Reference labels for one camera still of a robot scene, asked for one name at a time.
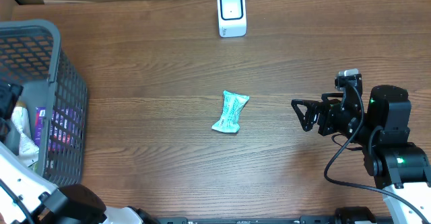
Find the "white cosmetic tube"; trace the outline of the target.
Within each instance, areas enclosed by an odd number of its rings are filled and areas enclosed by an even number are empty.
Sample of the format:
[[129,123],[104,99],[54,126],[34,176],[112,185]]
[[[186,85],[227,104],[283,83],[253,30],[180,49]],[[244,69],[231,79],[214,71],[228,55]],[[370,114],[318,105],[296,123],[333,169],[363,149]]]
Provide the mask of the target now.
[[38,161],[39,147],[31,138],[30,119],[24,102],[17,102],[11,115],[11,121],[20,134],[18,158],[24,165],[31,167]]

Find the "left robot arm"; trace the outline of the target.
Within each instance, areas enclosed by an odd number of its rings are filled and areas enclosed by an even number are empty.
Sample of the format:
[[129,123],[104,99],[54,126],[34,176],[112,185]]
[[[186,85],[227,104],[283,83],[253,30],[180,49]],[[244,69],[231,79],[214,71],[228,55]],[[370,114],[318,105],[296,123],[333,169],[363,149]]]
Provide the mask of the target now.
[[6,223],[158,223],[143,209],[108,207],[82,184],[59,187],[1,144],[1,214]]

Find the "teal snack packet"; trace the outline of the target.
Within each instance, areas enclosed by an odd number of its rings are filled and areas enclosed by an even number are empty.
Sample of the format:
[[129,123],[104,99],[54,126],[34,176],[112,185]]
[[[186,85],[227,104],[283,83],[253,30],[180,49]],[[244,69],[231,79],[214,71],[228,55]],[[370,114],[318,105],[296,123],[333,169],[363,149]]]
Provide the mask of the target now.
[[220,119],[212,125],[211,129],[221,133],[237,133],[240,130],[240,113],[250,97],[231,93],[226,90],[223,92],[223,97],[222,114]]

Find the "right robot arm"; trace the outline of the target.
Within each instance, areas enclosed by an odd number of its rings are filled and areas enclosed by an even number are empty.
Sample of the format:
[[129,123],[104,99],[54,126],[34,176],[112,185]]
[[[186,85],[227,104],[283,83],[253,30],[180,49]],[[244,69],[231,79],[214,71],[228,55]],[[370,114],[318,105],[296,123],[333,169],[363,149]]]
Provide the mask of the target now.
[[[394,223],[429,223],[430,162],[424,150],[408,140],[408,92],[379,85],[372,89],[365,106],[359,84],[342,83],[340,90],[323,94],[320,102],[291,102],[304,131],[317,124],[320,135],[339,134],[347,139],[325,166],[325,179],[381,194]],[[330,167],[352,143],[358,144],[364,156],[364,167],[374,179],[373,186],[329,177]]]

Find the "purple snack packet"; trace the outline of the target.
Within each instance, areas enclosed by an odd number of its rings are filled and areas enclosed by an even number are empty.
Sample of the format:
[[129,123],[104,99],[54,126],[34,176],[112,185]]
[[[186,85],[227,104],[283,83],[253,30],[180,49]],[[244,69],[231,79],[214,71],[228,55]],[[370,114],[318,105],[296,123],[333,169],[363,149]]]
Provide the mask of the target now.
[[[45,119],[46,114],[46,108],[45,107],[36,107],[36,120],[35,120],[35,128],[34,128],[34,143],[36,146],[40,146],[41,144],[41,136],[42,136],[42,130],[44,127],[44,123],[42,122]],[[53,111],[52,114],[52,120],[55,121],[56,124],[58,124],[61,128],[67,129],[67,130],[75,130],[75,126],[73,123],[70,123],[67,119],[64,118],[63,115],[59,114],[57,111]],[[57,126],[50,126],[49,130],[50,136],[52,136],[56,140],[60,140],[64,144],[68,144],[70,146],[74,146],[73,137],[69,134],[60,129]],[[65,149],[65,146],[59,143],[54,143],[50,138],[48,138],[48,150],[49,151],[63,151]]]

